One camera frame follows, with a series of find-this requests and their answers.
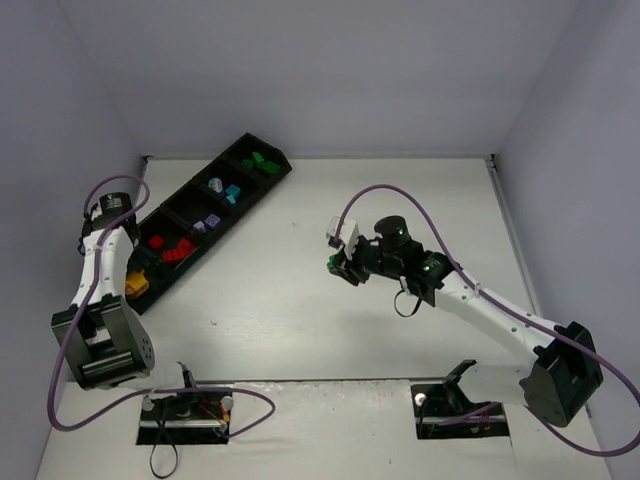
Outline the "teal curved lego piece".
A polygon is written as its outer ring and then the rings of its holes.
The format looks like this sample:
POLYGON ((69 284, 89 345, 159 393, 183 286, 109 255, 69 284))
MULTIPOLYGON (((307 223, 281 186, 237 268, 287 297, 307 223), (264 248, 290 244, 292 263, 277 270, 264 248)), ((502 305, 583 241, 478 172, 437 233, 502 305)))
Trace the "teal curved lego piece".
POLYGON ((225 198, 230 204, 235 205, 238 202, 238 198, 240 197, 241 193, 242 190, 239 186, 231 184, 225 190, 225 198))

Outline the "lavender lego brick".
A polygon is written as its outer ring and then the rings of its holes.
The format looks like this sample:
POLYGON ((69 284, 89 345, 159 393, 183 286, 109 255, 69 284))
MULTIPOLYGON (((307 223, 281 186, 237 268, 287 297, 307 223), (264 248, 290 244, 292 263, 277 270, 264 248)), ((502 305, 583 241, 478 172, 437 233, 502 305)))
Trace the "lavender lego brick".
POLYGON ((218 216, 211 214, 205 219, 205 225, 208 228, 213 229, 220 223, 220 221, 221 219, 218 216))

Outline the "long red lego brick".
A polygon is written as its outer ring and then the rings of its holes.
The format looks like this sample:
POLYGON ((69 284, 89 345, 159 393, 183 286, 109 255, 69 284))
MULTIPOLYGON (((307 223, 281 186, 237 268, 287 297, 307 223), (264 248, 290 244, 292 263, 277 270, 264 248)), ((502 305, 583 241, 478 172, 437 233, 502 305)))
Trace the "long red lego brick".
POLYGON ((162 261, 168 265, 177 265, 187 259, 197 245, 187 238, 180 238, 174 247, 162 252, 162 261))

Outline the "small yellow stack lego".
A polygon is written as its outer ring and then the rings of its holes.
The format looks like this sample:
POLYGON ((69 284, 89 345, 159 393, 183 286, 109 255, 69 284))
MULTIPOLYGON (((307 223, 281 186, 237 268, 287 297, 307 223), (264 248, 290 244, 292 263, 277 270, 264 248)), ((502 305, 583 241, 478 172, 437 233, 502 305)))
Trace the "small yellow stack lego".
POLYGON ((125 279, 125 294, 129 298, 138 298, 149 289, 150 283, 143 270, 129 272, 125 279))

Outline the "small purple lego brick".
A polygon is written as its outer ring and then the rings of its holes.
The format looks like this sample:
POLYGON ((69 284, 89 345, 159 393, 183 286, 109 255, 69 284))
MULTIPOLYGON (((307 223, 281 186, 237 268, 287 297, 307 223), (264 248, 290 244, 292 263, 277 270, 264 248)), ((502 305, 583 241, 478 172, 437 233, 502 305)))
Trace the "small purple lego brick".
POLYGON ((205 226, 205 224, 201 221, 196 222, 193 227, 200 232, 201 234, 206 234, 207 233, 207 228, 205 226))

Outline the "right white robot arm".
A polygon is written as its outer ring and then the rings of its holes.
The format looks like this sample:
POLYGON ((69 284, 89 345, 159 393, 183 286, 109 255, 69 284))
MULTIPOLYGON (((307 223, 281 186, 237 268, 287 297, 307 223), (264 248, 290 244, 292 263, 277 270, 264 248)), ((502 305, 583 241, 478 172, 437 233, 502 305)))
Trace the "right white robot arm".
POLYGON ((523 405, 552 426, 569 425, 603 382, 593 358, 557 338, 564 335, 592 349, 585 327, 526 316, 504 299, 490 303, 480 285, 465 280, 444 254, 413 240, 401 216, 379 220, 374 232, 367 239, 355 221, 333 217, 327 238, 336 252, 329 272, 354 286, 372 275, 394 280, 401 292, 465 321, 506 349, 516 360, 512 366, 462 362, 464 370, 453 382, 470 402, 523 405))

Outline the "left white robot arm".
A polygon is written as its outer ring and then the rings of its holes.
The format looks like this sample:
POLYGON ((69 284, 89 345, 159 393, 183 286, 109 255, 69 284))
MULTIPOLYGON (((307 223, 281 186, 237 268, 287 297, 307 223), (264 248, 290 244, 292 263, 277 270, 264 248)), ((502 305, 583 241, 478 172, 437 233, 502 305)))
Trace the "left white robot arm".
POLYGON ((116 192, 101 196, 85 215, 80 285, 69 308, 51 319, 59 343, 72 333, 65 359, 85 390, 145 378, 155 366, 151 339, 125 295, 128 262, 140 239, 136 218, 131 215, 105 231, 132 209, 130 196, 116 192))

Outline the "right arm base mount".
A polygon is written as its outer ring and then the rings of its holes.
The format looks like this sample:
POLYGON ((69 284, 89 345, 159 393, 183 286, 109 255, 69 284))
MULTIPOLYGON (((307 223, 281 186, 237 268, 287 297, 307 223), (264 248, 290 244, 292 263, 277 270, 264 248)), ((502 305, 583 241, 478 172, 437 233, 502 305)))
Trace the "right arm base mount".
POLYGON ((418 440, 509 437, 504 407, 477 413, 485 402, 471 402, 456 384, 414 384, 410 387, 418 440))

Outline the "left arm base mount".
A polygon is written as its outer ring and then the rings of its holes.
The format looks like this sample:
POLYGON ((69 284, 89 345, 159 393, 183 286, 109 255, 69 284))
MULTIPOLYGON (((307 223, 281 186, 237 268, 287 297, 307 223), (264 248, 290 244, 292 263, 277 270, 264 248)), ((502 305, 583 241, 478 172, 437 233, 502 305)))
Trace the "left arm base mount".
POLYGON ((175 394, 142 400, 137 445, 193 446, 227 444, 233 393, 175 394))

